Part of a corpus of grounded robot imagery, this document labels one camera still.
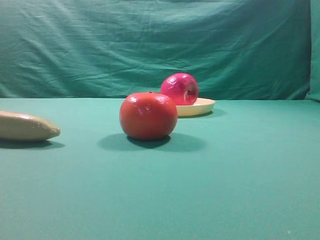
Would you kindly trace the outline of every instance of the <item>red tomato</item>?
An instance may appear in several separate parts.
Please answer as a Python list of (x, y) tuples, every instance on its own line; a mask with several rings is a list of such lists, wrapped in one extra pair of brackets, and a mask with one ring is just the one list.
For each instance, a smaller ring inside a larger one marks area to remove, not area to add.
[(178, 121), (177, 106), (161, 93), (137, 92), (129, 95), (119, 112), (125, 134), (137, 140), (158, 140), (168, 136)]

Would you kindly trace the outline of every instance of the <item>red apple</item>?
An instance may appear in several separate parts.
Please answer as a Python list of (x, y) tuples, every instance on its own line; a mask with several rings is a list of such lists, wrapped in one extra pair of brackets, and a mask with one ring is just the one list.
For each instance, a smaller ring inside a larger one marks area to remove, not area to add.
[(199, 96), (199, 87), (193, 76), (176, 73), (163, 81), (161, 93), (170, 97), (176, 105), (193, 105)]
[(176, 127), (176, 104), (166, 95), (155, 92), (137, 92), (123, 101), (119, 120), (122, 130), (136, 140), (159, 140)]

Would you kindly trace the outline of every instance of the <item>table surface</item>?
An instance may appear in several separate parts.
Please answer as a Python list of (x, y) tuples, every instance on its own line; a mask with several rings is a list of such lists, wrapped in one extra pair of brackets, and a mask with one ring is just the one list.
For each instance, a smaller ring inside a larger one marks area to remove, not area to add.
[(320, 104), (217, 101), (130, 141), (122, 99), (0, 99), (61, 135), (0, 142), (1, 240), (319, 240)]

